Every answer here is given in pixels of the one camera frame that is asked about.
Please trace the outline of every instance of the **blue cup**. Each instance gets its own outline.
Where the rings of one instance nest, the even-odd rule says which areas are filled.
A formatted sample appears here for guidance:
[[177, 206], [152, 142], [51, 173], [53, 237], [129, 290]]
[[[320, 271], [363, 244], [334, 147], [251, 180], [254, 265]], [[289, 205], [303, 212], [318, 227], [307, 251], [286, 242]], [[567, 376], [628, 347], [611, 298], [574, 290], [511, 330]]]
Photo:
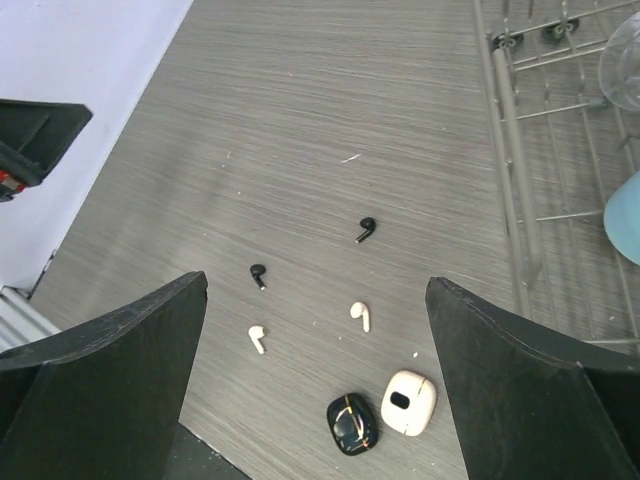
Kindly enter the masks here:
[[604, 229], [616, 250], [640, 265], [640, 171], [607, 202]]

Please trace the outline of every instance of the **debris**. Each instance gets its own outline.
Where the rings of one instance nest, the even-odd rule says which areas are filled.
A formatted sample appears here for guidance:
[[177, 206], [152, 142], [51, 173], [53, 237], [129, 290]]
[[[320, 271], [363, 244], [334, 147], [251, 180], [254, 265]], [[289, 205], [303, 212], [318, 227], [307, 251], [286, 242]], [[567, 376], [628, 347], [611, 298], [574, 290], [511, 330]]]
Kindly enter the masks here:
[[264, 347], [260, 343], [260, 339], [264, 338], [264, 327], [261, 325], [254, 325], [249, 329], [249, 338], [258, 350], [258, 353], [262, 355], [264, 353]]
[[253, 277], [253, 280], [256, 282], [258, 287], [260, 287], [260, 290], [264, 290], [265, 288], [267, 288], [267, 286], [264, 284], [264, 282], [260, 278], [262, 275], [267, 273], [267, 268], [264, 265], [260, 265], [259, 263], [256, 263], [255, 265], [251, 265], [251, 267], [249, 268], [249, 271], [251, 272], [251, 276]]
[[351, 305], [351, 318], [360, 318], [362, 317], [362, 329], [365, 332], [369, 332], [371, 330], [371, 324], [369, 322], [369, 309], [362, 302], [356, 302]]
[[358, 153], [358, 154], [354, 155], [353, 157], [350, 157], [350, 158], [347, 158], [346, 160], [341, 161], [340, 163], [350, 162], [351, 160], [355, 160], [356, 158], [358, 158], [360, 155], [362, 155], [362, 154]]
[[371, 236], [376, 231], [376, 221], [371, 217], [365, 217], [360, 220], [360, 226], [365, 229], [365, 232], [356, 238], [356, 243], [362, 243], [366, 238]]

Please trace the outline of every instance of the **metal wire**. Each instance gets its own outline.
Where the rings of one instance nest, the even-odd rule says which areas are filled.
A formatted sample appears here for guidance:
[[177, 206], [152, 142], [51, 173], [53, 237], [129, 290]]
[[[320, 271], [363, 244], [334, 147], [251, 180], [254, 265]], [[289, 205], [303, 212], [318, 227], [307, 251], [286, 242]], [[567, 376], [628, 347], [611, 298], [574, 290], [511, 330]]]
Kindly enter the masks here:
[[[551, 317], [552, 324], [558, 328], [558, 318], [556, 307], [554, 305], [553, 294], [551, 291], [551, 281], [549, 278], [548, 263], [544, 248], [542, 248], [541, 231], [539, 225], [543, 222], [566, 222], [569, 232], [569, 242], [571, 245], [570, 258], [576, 270], [576, 281], [578, 283], [578, 291], [580, 292], [582, 304], [584, 305], [584, 321], [588, 327], [590, 339], [589, 343], [602, 345], [640, 345], [640, 334], [638, 319], [634, 311], [634, 305], [631, 297], [629, 282], [625, 273], [623, 260], [620, 254], [613, 253], [615, 262], [615, 271], [619, 277], [621, 286], [621, 298], [624, 302], [624, 309], [629, 320], [629, 327], [633, 338], [615, 338], [600, 339], [597, 338], [596, 318], [591, 305], [590, 292], [586, 283], [586, 275], [584, 270], [583, 259], [581, 257], [580, 248], [577, 239], [577, 231], [575, 222], [577, 220], [585, 220], [590, 217], [601, 217], [606, 204], [606, 192], [600, 169], [600, 160], [596, 149], [595, 136], [589, 119], [592, 102], [585, 98], [588, 76], [586, 73], [584, 58], [589, 55], [595, 55], [602, 52], [611, 32], [605, 25], [602, 14], [616, 9], [626, 9], [637, 6], [640, 0], [624, 1], [612, 5], [601, 6], [598, 0], [594, 0], [592, 7], [585, 11], [572, 14], [569, 12], [567, 0], [557, 0], [558, 16], [544, 23], [536, 24], [534, 21], [534, 2], [529, 0], [528, 4], [528, 23], [529, 25], [521, 30], [512, 28], [512, 20], [510, 19], [510, 0], [502, 0], [502, 25], [503, 32], [501, 35], [502, 42], [506, 48], [493, 52], [489, 55], [487, 44], [494, 44], [495, 37], [483, 39], [484, 17], [482, 12], [481, 0], [472, 0], [474, 6], [474, 14], [476, 20], [476, 34], [480, 46], [480, 56], [482, 60], [484, 73], [484, 86], [487, 99], [487, 105], [490, 112], [490, 124], [492, 131], [492, 140], [496, 147], [498, 180], [500, 190], [502, 192], [503, 203], [505, 207], [505, 219], [507, 225], [507, 235], [510, 239], [511, 255], [513, 257], [513, 275], [517, 286], [516, 294], [518, 297], [519, 312], [528, 318], [532, 318], [534, 312], [531, 309], [530, 294], [533, 291], [536, 279], [542, 275], [544, 284], [544, 294], [546, 296], [546, 306]], [[597, 40], [589, 40], [582, 43], [576, 42], [573, 34], [574, 24], [571, 22], [576, 19], [593, 17], [598, 26], [601, 37]], [[564, 38], [565, 45], [554, 49], [551, 52], [541, 52], [534, 32], [540, 33], [543, 29], [555, 27], [553, 33], [560, 32]], [[533, 45], [533, 55], [522, 59], [515, 59], [509, 46], [514, 46], [515, 42], [510, 39], [518, 35], [529, 34], [526, 41]], [[577, 72], [578, 81], [576, 82], [576, 102], [571, 105], [552, 108], [550, 103], [551, 90], [547, 67], [570, 62]], [[520, 86], [518, 85], [518, 76], [520, 73], [539, 69], [544, 83], [544, 101], [543, 109], [531, 113], [520, 113], [519, 99]], [[496, 107], [496, 101], [500, 105], [500, 111]], [[640, 138], [638, 134], [631, 134], [627, 125], [626, 117], [617, 107], [610, 106], [614, 109], [615, 123], [619, 133], [620, 149], [624, 153], [624, 158], [628, 164], [629, 173], [632, 174], [638, 169], [636, 156], [634, 155], [634, 145], [631, 139]], [[570, 211], [570, 194], [567, 188], [567, 179], [564, 175], [563, 161], [559, 153], [557, 140], [557, 127], [554, 124], [554, 118], [557, 114], [575, 111], [578, 119], [582, 123], [583, 132], [586, 138], [586, 147], [590, 164], [597, 188], [597, 196], [602, 208], [589, 209], [585, 211]], [[527, 173], [527, 158], [523, 149], [520, 130], [520, 122], [528, 121], [535, 118], [544, 118], [546, 128], [550, 139], [550, 149], [552, 160], [557, 172], [557, 184], [560, 188], [561, 212], [556, 215], [547, 215], [543, 217], [535, 217], [532, 221], [532, 215], [535, 216], [535, 204], [533, 202], [533, 194], [531, 190], [531, 179]], [[507, 160], [505, 146], [509, 147], [511, 161]], [[523, 237], [518, 232], [514, 232], [518, 226], [522, 227]], [[522, 239], [526, 239], [524, 245], [521, 244]]]

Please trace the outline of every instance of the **clear glass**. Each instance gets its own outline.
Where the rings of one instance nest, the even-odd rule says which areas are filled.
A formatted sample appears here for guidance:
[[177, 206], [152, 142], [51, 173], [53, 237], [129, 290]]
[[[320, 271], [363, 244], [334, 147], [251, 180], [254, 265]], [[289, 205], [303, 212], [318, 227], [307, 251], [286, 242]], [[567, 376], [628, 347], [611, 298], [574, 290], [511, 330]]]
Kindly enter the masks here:
[[640, 13], [611, 35], [600, 57], [598, 80], [611, 103], [640, 112]]

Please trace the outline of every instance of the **white wall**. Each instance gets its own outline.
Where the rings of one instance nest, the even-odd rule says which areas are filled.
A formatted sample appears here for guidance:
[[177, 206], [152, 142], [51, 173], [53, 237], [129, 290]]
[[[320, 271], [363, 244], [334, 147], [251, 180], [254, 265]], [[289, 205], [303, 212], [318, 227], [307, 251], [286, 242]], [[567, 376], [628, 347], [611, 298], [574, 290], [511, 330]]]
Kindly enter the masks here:
[[0, 286], [34, 285], [192, 1], [0, 0], [0, 98], [94, 114], [42, 185], [0, 203]]

